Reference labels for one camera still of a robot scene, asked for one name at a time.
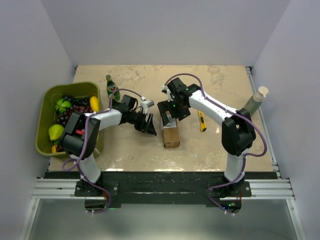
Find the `brown cardboard express box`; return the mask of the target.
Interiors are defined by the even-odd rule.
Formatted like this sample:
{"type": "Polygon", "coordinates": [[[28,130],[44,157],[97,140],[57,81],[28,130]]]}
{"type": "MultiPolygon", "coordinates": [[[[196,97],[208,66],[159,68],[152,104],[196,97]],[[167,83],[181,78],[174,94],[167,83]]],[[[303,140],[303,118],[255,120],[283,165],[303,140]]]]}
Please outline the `brown cardboard express box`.
{"type": "Polygon", "coordinates": [[[172,118],[168,111],[166,112],[166,115],[169,119],[169,123],[163,125],[163,121],[160,122],[163,146],[165,149],[178,148],[181,141],[177,120],[172,118]]]}

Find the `yellow utility knife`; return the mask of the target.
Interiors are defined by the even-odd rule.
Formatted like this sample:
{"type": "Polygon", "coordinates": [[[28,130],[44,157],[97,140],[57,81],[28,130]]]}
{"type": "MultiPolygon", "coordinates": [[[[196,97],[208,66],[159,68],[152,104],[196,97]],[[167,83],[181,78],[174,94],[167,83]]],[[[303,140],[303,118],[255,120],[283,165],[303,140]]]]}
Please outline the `yellow utility knife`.
{"type": "Polygon", "coordinates": [[[199,122],[200,122],[200,131],[205,132],[207,130],[207,126],[204,119],[204,114],[201,111],[197,111],[199,122]]]}

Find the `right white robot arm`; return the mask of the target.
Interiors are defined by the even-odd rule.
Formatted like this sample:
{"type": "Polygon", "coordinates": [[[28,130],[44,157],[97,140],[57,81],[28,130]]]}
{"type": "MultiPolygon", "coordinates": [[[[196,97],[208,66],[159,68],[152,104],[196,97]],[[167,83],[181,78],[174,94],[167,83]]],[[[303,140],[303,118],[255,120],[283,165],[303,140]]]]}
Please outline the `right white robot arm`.
{"type": "Polygon", "coordinates": [[[163,85],[162,92],[167,99],[158,102],[157,107],[163,127],[190,116],[190,108],[203,112],[221,127],[221,143],[227,152],[224,177],[228,180],[222,189],[227,196],[235,196],[241,190],[239,181],[245,175],[244,156],[256,139],[249,112],[243,108],[230,113],[226,105],[207,95],[200,86],[187,86],[178,77],[163,85]]]}

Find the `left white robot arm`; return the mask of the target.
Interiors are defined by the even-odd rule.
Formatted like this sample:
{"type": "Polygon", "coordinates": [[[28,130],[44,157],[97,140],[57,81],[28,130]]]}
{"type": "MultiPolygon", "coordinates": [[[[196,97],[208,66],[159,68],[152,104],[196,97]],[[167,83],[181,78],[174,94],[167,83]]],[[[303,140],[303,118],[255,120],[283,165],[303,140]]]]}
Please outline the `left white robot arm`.
{"type": "Polygon", "coordinates": [[[125,95],[121,102],[96,113],[71,114],[66,127],[59,139],[59,145],[74,161],[74,167],[85,179],[86,191],[92,196],[99,196],[104,190],[104,184],[99,181],[101,171],[94,157],[94,150],[101,130],[121,124],[131,124],[134,129],[155,136],[153,114],[148,108],[154,105],[153,100],[141,98],[142,102],[135,108],[136,98],[125,95]]]}

